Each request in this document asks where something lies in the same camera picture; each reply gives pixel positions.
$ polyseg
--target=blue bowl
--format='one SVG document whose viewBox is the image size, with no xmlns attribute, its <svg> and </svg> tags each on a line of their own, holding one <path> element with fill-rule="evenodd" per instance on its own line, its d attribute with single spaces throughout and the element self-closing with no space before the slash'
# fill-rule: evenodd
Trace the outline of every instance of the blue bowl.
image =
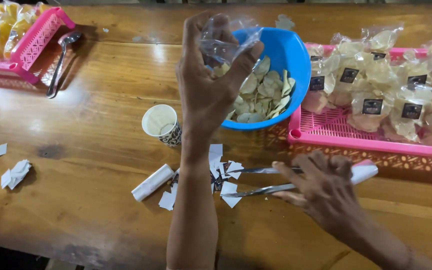
<svg viewBox="0 0 432 270">
<path fill-rule="evenodd" d="M 243 30 L 233 32 L 233 35 L 242 44 L 246 39 L 246 33 Z M 279 73 L 283 77 L 283 69 L 288 71 L 288 77 L 296 80 L 295 87 L 291 89 L 291 99 L 284 113 L 257 123 L 238 123 L 230 120 L 224 120 L 222 127 L 237 130 L 251 131 L 267 128 L 288 118 L 303 101 L 306 91 L 308 90 L 309 80 L 311 78 L 311 63 L 308 57 L 308 51 L 303 41 L 295 32 L 264 27 L 261 33 L 261 42 L 264 43 L 264 50 L 261 53 L 261 59 L 267 55 L 271 59 L 271 70 Z"/>
</svg>

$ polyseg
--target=table surface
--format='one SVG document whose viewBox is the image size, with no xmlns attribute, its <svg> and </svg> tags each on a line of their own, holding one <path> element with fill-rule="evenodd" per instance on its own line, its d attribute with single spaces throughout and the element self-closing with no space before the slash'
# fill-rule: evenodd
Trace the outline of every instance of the table surface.
<svg viewBox="0 0 432 270">
<path fill-rule="evenodd" d="M 17 161 L 33 164 L 14 190 L 0 186 L 1 247 L 94 268 L 165 267 L 172 212 L 159 208 L 158 201 L 169 187 L 142 203 L 131 190 L 164 163 L 177 169 L 181 149 L 147 136 L 141 118 L 162 103 L 181 116 L 174 65 L 183 21 L 207 8 L 249 15 L 265 27 L 286 15 L 305 42 L 327 44 L 336 32 L 357 38 L 361 27 L 400 21 L 405 30 L 396 46 L 418 47 L 432 40 L 432 5 L 64 7 L 85 38 L 70 53 L 56 98 L 47 99 L 42 84 L 0 80 L 0 144 L 8 143 L 0 176 Z M 46 84 L 54 69 L 48 60 L 57 60 L 59 52 L 52 42 L 35 64 L 49 74 L 40 76 Z M 245 167 L 288 161 L 294 153 L 317 148 L 288 147 L 284 134 L 283 125 L 257 132 L 221 129 L 214 143 L 224 144 L 224 160 Z M 362 206 L 432 258 L 432 159 L 341 152 L 379 160 L 381 176 L 356 187 Z M 236 182 L 245 190 L 285 181 L 279 175 L 248 174 Z M 378 269 L 300 210 L 271 196 L 244 198 L 231 209 L 215 193 L 214 203 L 220 269 Z"/>
</svg>

